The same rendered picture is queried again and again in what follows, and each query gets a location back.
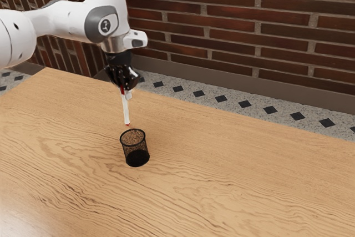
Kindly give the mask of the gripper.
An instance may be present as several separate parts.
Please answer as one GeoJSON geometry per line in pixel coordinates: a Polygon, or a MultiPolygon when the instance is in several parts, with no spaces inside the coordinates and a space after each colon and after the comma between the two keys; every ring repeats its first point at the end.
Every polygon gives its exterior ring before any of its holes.
{"type": "Polygon", "coordinates": [[[120,53],[105,53],[106,63],[105,70],[113,67],[120,67],[128,70],[131,67],[131,51],[123,51],[120,53]]]}

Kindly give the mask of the white pen with red tip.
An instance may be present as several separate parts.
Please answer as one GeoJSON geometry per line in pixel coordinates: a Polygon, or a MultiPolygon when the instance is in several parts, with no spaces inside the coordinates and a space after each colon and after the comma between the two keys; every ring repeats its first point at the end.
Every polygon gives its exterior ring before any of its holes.
{"type": "Polygon", "coordinates": [[[125,123],[125,125],[129,125],[130,118],[129,118],[128,101],[131,100],[132,93],[130,90],[125,90],[124,87],[121,85],[120,86],[120,94],[121,94],[121,99],[122,99],[122,104],[123,104],[124,123],[125,123]]]}

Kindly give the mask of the black mesh pen holder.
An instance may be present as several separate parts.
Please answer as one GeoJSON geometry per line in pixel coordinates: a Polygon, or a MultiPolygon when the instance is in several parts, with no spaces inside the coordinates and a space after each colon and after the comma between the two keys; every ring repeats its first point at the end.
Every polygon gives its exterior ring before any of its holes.
{"type": "Polygon", "coordinates": [[[141,167],[150,159],[145,132],[141,129],[128,129],[120,136],[125,161],[130,167],[141,167]]]}

